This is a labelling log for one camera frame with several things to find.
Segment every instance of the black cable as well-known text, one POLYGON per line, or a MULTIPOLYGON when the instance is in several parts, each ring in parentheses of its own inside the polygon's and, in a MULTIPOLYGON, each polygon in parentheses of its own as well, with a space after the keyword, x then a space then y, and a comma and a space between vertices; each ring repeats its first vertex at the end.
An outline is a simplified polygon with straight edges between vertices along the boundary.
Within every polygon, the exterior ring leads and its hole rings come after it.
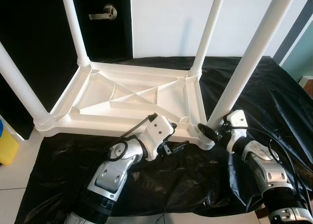
POLYGON ((125 149, 124 151, 116 158, 111 158, 111 150, 109 150, 108 154, 107 154, 107 160, 108 161, 118 161, 119 159, 121 159, 127 152, 128 149, 128 144, 126 141, 122 140, 124 137, 126 137, 127 135, 129 135, 131 132, 133 132, 134 130, 136 130, 137 128, 139 128, 141 125, 143 125, 147 120, 152 120, 157 116, 156 113, 152 114, 152 115, 148 115, 146 118, 144 118, 142 121, 140 121, 137 125, 135 125, 134 127, 132 127, 130 130, 128 130, 126 133, 124 133, 122 136, 120 136, 117 140, 114 141, 113 145, 116 145, 117 143, 123 143, 125 145, 125 149))
POLYGON ((270 155, 274 158, 274 160, 276 160, 277 163, 282 164, 282 162, 276 158, 276 156, 274 155, 274 152, 272 150, 272 148, 270 147, 270 143, 272 142, 272 139, 270 139, 269 143, 268 143, 268 150, 270 155))
MULTIPOLYGON (((255 128, 250 128, 250 127, 230 127, 230 129, 244 129, 244 130, 254 130, 254 131, 258 131, 260 133, 263 133, 264 135, 266 135, 267 137, 269 137, 270 139, 273 139, 277 145, 279 145, 279 147, 282 149, 282 151, 284 152, 286 158, 287 158, 287 161, 288 161, 288 164, 292 170, 292 176, 293 176, 293 180, 294 180, 294 185, 295 185, 295 188, 296 188, 296 192, 297 194, 299 195, 299 197, 301 197, 301 193, 300 193, 300 189, 299 189, 299 184, 301 184, 301 187, 302 187, 302 190, 305 192, 305 200, 307 202, 307 205, 308 205, 308 210, 309 210, 309 213, 311 214, 312 216, 312 207, 311 207, 311 203, 310 203, 310 197, 309 197, 309 193, 304 185, 304 183, 302 182, 302 180, 300 179, 300 176, 299 174, 297 173, 296 169, 295 169, 295 166, 293 164, 293 161, 291 160, 288 152, 286 151, 286 149, 278 142, 278 140, 276 140, 274 137, 272 137, 270 134, 262 131, 262 130, 259 130, 259 129, 255 129, 255 128)), ((269 152, 271 153, 272 157, 278 162, 278 163, 281 163, 273 154, 273 151, 270 147, 270 144, 268 145, 268 150, 269 152)))
POLYGON ((161 218, 163 218, 163 222, 164 222, 164 224, 165 224, 165 217, 164 217, 164 215, 165 215, 165 213, 163 213, 163 214, 156 220, 156 224, 157 224, 157 222, 158 222, 161 218))
POLYGON ((261 206, 262 204, 263 204, 263 197, 261 195, 252 195, 249 198, 248 204, 246 205, 246 213, 249 213, 252 210, 255 210, 257 207, 261 206))
POLYGON ((123 152, 116 158, 111 158, 111 150, 109 150, 108 152, 108 161, 118 161, 119 159, 121 159, 127 152, 127 149, 128 149, 128 143, 124 140, 122 141, 119 141, 119 143, 123 143, 125 145, 125 148, 123 150, 123 152))
POLYGON ((287 153, 287 151, 285 150, 285 148, 283 146, 280 145, 280 143, 278 142, 278 140, 276 140, 275 138, 273 138, 271 135, 269 135, 268 133, 262 131, 262 130, 259 130, 259 129, 255 129, 255 128, 250 128, 250 127, 230 127, 230 129, 233 129, 233 130, 240 130, 240 129, 243 129, 243 130, 255 130, 255 131, 258 131, 260 133, 263 133, 265 134, 267 137, 269 137, 270 139, 273 139, 279 146, 280 148, 283 150, 283 152, 285 153, 286 155, 286 158, 287 158, 287 161, 288 161, 288 164, 292 170, 292 176, 293 176, 293 180, 294 180, 294 186, 295 186, 295 189, 296 189, 296 192, 298 195, 300 195, 300 190, 299 190, 299 184, 298 184, 298 179, 297 179, 297 171, 294 167, 294 164, 293 164, 293 161, 291 160, 289 154, 287 153))
POLYGON ((299 183, 300 183, 300 185, 301 185, 301 187, 302 187, 302 190, 305 192, 304 199, 305 199, 305 201, 307 202, 308 210, 309 210, 311 216, 313 216, 313 215, 312 215, 312 206, 311 206, 311 201, 310 201, 310 197, 309 197, 308 190, 307 190, 307 188, 305 187, 305 185, 304 185, 304 183, 303 183, 303 181, 302 181, 302 179, 300 178, 299 175, 298 175, 298 180, 299 180, 299 183))
POLYGON ((148 115, 146 118, 144 118, 142 121, 140 121, 137 125, 132 127, 130 130, 128 130, 126 133, 124 133, 121 137, 119 137, 119 139, 126 137, 127 135, 129 135, 131 132, 133 132, 134 130, 136 130, 140 126, 142 126, 147 120, 149 120, 151 117, 154 117, 154 116, 155 116, 155 114, 148 115))

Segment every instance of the door handle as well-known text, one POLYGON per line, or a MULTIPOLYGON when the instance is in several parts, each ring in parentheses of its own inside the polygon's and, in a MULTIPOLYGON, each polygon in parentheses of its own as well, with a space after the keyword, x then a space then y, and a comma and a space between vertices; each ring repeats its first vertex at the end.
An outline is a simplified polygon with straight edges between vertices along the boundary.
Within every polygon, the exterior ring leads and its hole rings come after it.
POLYGON ((117 10, 114 5, 106 4, 103 8, 103 14, 88 14, 90 20, 115 20, 117 10))

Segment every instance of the yellow container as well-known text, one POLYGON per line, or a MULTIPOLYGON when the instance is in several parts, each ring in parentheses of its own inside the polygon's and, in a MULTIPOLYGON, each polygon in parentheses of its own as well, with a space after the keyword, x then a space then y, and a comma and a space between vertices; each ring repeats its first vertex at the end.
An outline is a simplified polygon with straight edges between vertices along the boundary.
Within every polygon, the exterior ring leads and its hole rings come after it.
POLYGON ((3 165, 12 163, 18 149, 18 142, 6 129, 3 129, 0 137, 0 163, 3 165))

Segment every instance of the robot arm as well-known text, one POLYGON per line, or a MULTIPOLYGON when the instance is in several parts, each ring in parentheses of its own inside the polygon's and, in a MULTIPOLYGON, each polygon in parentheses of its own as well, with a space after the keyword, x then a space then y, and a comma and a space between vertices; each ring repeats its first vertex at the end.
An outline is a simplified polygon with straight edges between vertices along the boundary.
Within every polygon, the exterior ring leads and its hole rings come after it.
POLYGON ((229 153, 240 155, 248 164, 269 211, 271 224, 313 224, 313 218, 302 198, 288 182, 285 170, 277 162, 277 153, 246 137, 244 128, 247 127, 247 122, 242 110, 224 117, 218 135, 203 124, 198 127, 205 136, 221 144, 229 153))
POLYGON ((158 146, 174 133, 175 125, 164 116, 151 117, 151 123, 138 137, 122 138, 110 147, 108 161, 98 167, 65 224, 106 223, 124 187, 128 169, 143 158, 154 160, 158 146))

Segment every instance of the black plastic sheet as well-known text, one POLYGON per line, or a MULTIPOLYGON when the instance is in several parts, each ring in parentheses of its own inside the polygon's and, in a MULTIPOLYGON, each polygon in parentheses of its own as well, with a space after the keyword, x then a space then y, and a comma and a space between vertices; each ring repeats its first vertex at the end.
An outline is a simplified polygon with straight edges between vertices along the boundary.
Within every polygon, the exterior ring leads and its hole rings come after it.
MULTIPOLYGON (((127 65, 189 69, 194 58, 155 57, 127 65)), ((240 58, 207 57, 200 79, 206 115, 213 111, 240 58)), ((271 58, 263 57, 233 108, 245 111, 248 125, 277 138, 290 153, 304 183, 313 187, 313 100, 271 58)), ((269 139, 248 131, 267 145, 269 139)), ((45 138, 28 181, 16 223, 63 223, 95 158, 114 138, 57 134, 45 138)), ((244 213, 258 194, 253 174, 237 155, 215 146, 202 151, 188 145, 173 156, 142 161, 129 170, 113 216, 194 212, 203 216, 244 213)))

